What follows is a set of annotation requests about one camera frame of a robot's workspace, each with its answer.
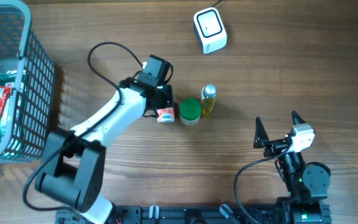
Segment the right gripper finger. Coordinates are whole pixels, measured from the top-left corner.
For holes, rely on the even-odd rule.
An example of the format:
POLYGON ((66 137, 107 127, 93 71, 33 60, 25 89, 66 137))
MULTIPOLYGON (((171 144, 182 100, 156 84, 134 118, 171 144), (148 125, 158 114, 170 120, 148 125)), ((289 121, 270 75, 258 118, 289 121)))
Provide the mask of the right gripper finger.
POLYGON ((261 118, 258 116, 255 119, 255 142, 269 142, 269 137, 264 128, 261 118))
POLYGON ((293 121, 294 125, 305 124, 306 123, 306 121, 303 120, 301 118, 301 116, 296 111, 291 112, 291 118, 292 118, 292 121, 293 121))

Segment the red tissue pack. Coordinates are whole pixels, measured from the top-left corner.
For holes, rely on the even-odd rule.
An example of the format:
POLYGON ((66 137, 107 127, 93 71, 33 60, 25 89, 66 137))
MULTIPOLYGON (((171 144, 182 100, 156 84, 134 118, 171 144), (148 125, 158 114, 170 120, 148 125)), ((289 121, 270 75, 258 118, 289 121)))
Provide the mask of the red tissue pack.
POLYGON ((158 117, 157 117, 158 123, 172 123, 175 121, 174 107, 158 109, 157 114, 158 114, 158 117))

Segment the green lid jar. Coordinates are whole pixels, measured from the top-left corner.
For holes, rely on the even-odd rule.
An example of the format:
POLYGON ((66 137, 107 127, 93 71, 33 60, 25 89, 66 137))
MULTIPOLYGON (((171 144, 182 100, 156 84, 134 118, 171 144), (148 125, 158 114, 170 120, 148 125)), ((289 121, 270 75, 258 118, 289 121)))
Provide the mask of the green lid jar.
POLYGON ((180 120, 187 126, 198 123, 201 118, 201 103, 194 98, 187 98, 180 104, 180 120))

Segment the yellow oil bottle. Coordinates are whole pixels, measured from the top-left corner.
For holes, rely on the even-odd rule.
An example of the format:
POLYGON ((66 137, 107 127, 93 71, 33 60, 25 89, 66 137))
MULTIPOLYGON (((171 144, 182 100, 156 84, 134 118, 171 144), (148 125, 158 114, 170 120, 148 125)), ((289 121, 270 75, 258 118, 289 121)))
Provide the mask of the yellow oil bottle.
POLYGON ((212 84, 206 85, 201 91, 201 112, 203 116, 210 115, 216 101, 216 87, 212 84))

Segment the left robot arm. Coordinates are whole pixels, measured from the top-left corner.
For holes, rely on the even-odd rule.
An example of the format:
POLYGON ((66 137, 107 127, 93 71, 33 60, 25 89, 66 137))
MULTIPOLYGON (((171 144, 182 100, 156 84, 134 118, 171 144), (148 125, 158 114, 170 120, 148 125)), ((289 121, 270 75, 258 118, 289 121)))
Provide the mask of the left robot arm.
POLYGON ((71 130, 47 137, 35 189, 65 204, 85 223, 115 223, 116 206, 100 191, 106 150, 131 123, 173 106, 170 62, 151 55, 135 76, 121 81, 113 98, 71 130))

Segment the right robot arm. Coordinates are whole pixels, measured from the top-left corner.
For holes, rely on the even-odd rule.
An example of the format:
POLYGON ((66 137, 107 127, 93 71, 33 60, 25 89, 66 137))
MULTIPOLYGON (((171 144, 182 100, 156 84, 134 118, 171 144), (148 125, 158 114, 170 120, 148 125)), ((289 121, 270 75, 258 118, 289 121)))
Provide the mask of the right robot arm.
POLYGON ((301 152, 309 148, 316 131, 296 111, 293 126, 282 139, 270 140, 258 117, 255 119, 254 147, 264 149, 264 157, 273 157, 275 167, 288 191, 279 197, 273 211, 274 223, 331 223, 328 197, 331 170, 320 162, 305 162, 301 152))

